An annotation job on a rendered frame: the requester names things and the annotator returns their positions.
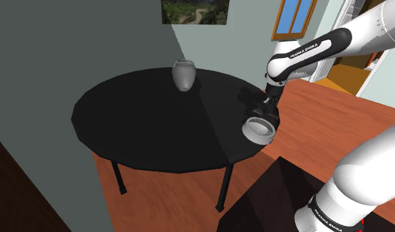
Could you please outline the white bowl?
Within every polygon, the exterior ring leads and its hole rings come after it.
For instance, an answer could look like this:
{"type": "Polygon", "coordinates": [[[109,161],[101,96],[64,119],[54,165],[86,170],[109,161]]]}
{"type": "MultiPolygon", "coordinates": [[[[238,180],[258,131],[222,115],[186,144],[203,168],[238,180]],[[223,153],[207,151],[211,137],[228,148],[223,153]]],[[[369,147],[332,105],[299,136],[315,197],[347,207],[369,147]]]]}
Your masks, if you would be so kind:
{"type": "Polygon", "coordinates": [[[267,120],[259,117],[250,117],[242,125],[242,132],[251,142],[259,145],[268,145],[273,141],[276,130],[267,120]]]}

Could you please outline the white framed doorway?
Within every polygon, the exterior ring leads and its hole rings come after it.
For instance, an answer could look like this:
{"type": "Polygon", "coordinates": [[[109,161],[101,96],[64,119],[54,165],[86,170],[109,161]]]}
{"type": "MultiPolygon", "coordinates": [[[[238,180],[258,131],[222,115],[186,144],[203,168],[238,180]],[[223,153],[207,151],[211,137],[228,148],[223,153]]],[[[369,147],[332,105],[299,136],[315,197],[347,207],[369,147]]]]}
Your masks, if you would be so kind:
{"type": "MultiPolygon", "coordinates": [[[[383,1],[344,0],[332,27],[338,28],[383,1]]],[[[388,55],[387,50],[321,61],[309,81],[359,97],[385,60],[386,55],[388,55]]]]}

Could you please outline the wooden framed window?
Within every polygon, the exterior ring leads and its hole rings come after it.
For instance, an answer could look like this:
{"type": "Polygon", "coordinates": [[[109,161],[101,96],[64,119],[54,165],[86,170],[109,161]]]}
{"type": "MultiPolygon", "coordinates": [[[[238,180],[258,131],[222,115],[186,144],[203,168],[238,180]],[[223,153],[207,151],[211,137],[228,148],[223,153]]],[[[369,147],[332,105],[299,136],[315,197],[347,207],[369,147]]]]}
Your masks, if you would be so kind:
{"type": "Polygon", "coordinates": [[[317,0],[281,0],[271,40],[302,39],[316,4],[317,0]]]}

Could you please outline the grey vase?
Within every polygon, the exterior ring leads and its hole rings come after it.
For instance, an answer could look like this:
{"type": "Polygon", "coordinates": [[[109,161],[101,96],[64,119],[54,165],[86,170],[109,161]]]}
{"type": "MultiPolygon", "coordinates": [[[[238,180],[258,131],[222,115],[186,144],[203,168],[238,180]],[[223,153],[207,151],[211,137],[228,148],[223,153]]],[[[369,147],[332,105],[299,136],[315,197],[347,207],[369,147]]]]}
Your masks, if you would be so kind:
{"type": "Polygon", "coordinates": [[[172,78],[181,92],[190,90],[196,78],[194,62],[188,59],[177,60],[172,68],[172,78]]]}

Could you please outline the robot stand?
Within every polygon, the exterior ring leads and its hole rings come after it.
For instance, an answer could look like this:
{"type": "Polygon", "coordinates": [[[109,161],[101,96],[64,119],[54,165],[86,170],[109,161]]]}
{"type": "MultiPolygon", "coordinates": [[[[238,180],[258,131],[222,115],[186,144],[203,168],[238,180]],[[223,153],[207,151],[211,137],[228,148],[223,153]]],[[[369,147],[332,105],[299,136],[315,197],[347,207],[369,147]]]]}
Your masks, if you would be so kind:
{"type": "Polygon", "coordinates": [[[219,220],[217,232],[298,232],[294,214],[323,182],[279,157],[219,220]]]}

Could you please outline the round black table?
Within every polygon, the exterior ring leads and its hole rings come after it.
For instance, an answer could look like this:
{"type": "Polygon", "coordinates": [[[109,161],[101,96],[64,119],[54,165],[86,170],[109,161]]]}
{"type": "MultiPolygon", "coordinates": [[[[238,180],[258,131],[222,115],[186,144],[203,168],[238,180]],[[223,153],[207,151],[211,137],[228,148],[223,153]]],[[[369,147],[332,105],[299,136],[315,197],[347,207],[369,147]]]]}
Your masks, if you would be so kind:
{"type": "Polygon", "coordinates": [[[189,173],[224,169],[222,210],[234,164],[261,150],[242,133],[266,94],[229,74],[198,69],[180,91],[169,67],[122,74],[88,90],[74,105],[80,142],[101,158],[132,169],[189,173]]]}

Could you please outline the landscape wall picture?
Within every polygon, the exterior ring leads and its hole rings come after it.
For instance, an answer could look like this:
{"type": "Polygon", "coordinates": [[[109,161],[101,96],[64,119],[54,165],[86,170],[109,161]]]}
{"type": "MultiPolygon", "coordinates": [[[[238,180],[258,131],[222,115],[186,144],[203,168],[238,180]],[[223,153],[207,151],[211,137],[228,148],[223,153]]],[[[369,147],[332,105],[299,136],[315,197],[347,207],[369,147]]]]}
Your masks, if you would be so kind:
{"type": "Polygon", "coordinates": [[[230,0],[161,0],[163,24],[226,25],[230,0]]]}

